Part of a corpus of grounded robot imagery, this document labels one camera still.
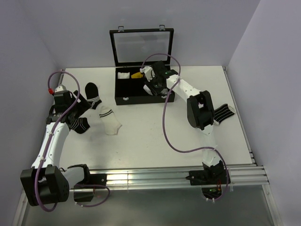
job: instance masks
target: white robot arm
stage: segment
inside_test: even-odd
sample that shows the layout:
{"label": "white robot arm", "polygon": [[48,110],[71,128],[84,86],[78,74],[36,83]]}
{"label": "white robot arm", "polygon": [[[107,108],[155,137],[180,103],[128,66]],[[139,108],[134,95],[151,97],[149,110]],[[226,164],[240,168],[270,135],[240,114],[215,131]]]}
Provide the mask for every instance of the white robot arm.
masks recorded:
{"label": "white robot arm", "polygon": [[[163,65],[162,64],[160,64],[159,66],[155,65],[155,67],[159,67],[160,69],[162,69]],[[152,65],[152,67],[146,66],[146,67],[140,69],[140,72],[145,74],[145,78],[148,81],[147,85],[154,95],[162,95],[162,92],[166,93],[165,89],[166,88],[171,89],[171,87],[174,86],[174,84],[176,84],[179,79],[179,76],[177,75],[177,73],[175,71],[167,71],[167,72],[164,72],[164,74],[167,73],[166,74],[167,76],[165,76],[163,78],[164,80],[160,80],[158,78],[158,73],[160,73],[160,72],[155,73],[154,71],[157,72],[160,70],[158,70],[158,69],[156,70],[153,65]],[[191,97],[197,97],[200,95],[200,92],[201,92],[200,90],[194,88],[193,86],[191,86],[189,83],[187,83],[183,79],[181,79],[181,81],[173,88],[173,91],[176,94],[178,94],[185,101],[186,104],[187,103],[189,104],[189,106],[187,106],[188,109],[191,107]],[[199,127],[195,124],[195,119],[193,117],[193,114],[188,115],[188,120],[190,121],[190,124],[192,127],[194,127],[194,128]],[[199,127],[200,129],[198,130],[198,133],[200,133],[199,137],[200,137],[200,143],[202,144],[202,146],[216,148],[217,145],[216,145],[214,133],[213,133],[213,121],[211,123],[208,123],[206,126],[204,126],[202,128]],[[216,152],[213,152],[211,149],[204,149],[202,154],[203,154],[203,158],[202,158],[203,163],[208,167],[219,164],[219,162],[221,160],[219,155]]]}
{"label": "white robot arm", "polygon": [[[40,205],[36,198],[38,189],[42,204],[64,202],[68,199],[69,189],[77,183],[87,183],[90,177],[88,167],[75,165],[68,167],[64,172],[60,171],[59,163],[64,142],[69,134],[72,124],[79,118],[91,105],[80,95],[80,102],[76,102],[74,107],[62,118],[53,131],[55,123],[63,112],[75,102],[74,95],[66,90],[63,85],[55,89],[53,93],[55,104],[50,108],[49,116],[46,120],[46,131],[38,157],[30,169],[22,171],[20,179],[31,206]],[[45,157],[43,153],[47,146],[49,134],[52,134],[50,144]],[[41,160],[43,164],[38,172]],[[38,177],[38,187],[35,186],[36,175]]]}
{"label": "white robot arm", "polygon": [[202,149],[203,170],[190,171],[186,179],[191,185],[216,185],[218,188],[202,188],[204,196],[214,200],[222,195],[221,184],[228,184],[230,179],[225,163],[216,151],[216,142],[213,134],[214,108],[211,95],[208,91],[200,91],[178,76],[175,70],[168,70],[162,61],[140,69],[144,73],[145,85],[152,95],[165,95],[167,89],[172,89],[186,103],[187,119],[194,128],[199,128]]}

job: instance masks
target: sock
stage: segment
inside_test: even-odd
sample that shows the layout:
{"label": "sock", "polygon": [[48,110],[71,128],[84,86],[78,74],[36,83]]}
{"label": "sock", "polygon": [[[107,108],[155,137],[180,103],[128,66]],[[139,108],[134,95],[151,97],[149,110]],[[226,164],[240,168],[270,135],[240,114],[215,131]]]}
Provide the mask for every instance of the sock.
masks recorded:
{"label": "sock", "polygon": [[118,130],[122,126],[116,119],[112,109],[102,106],[99,111],[99,117],[104,123],[104,130],[107,135],[117,135]]}
{"label": "sock", "polygon": [[78,118],[74,121],[71,129],[75,132],[82,134],[90,128],[87,118]]}
{"label": "sock", "polygon": [[128,72],[128,73],[118,72],[117,73],[117,78],[118,79],[129,79],[130,78],[130,72]]}
{"label": "sock", "polygon": [[228,106],[228,104],[224,104],[214,110],[214,123],[215,125],[220,125],[222,121],[233,116],[235,114],[235,109]]}
{"label": "sock", "polygon": [[91,104],[92,109],[96,109],[102,101],[98,94],[98,88],[94,83],[89,82],[85,87],[85,92],[87,96],[87,101]]}
{"label": "sock", "polygon": [[143,89],[145,90],[145,92],[147,92],[149,95],[152,95],[150,88],[148,88],[147,85],[143,86]]}

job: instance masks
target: white tabletop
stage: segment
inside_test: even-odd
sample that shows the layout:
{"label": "white tabletop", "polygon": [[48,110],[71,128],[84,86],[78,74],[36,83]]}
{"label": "white tabletop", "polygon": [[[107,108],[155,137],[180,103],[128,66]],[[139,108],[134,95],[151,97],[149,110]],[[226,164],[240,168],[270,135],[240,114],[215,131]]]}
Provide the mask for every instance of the white tabletop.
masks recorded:
{"label": "white tabletop", "polygon": [[[164,104],[116,106],[114,99],[115,68],[67,68],[80,84],[86,97],[85,86],[93,82],[98,86],[104,105],[112,108],[122,127],[118,135],[109,136],[95,110],[82,115],[91,126],[84,134],[73,130],[63,147],[60,167],[85,163],[90,169],[133,169],[154,167],[199,166],[201,152],[177,153],[166,143],[162,131]],[[234,106],[233,99],[221,66],[184,66],[181,77],[199,90],[208,90],[214,108],[222,104]],[[76,90],[71,77],[65,75],[63,85]],[[171,143],[181,150],[200,147],[199,133],[190,126],[186,104],[179,96],[168,103],[166,132]],[[252,164],[246,140],[237,115],[214,126],[217,149],[228,165]]]}

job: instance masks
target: white sock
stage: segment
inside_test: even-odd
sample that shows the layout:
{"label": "white sock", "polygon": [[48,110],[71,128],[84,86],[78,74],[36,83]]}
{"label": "white sock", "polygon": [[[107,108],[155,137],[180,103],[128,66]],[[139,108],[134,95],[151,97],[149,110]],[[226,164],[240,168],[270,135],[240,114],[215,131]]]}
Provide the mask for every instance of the white sock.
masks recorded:
{"label": "white sock", "polygon": [[148,88],[147,85],[143,86],[143,89],[145,90],[145,92],[147,92],[148,94],[152,95],[150,88]]}
{"label": "white sock", "polygon": [[130,78],[130,72],[128,72],[128,73],[118,72],[117,73],[117,78],[118,79],[129,79]]}
{"label": "white sock", "polygon": [[106,106],[101,106],[99,111],[99,117],[104,123],[104,130],[107,135],[117,135],[118,130],[122,126],[116,119],[112,109]]}

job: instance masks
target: yellow object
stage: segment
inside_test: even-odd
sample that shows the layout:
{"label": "yellow object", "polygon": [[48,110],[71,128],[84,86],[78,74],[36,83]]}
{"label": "yellow object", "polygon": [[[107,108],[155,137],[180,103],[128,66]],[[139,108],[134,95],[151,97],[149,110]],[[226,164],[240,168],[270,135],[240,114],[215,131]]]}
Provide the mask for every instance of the yellow object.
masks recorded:
{"label": "yellow object", "polygon": [[143,78],[143,74],[141,74],[141,72],[137,72],[135,74],[132,74],[131,78],[132,79],[140,79],[140,78]]}

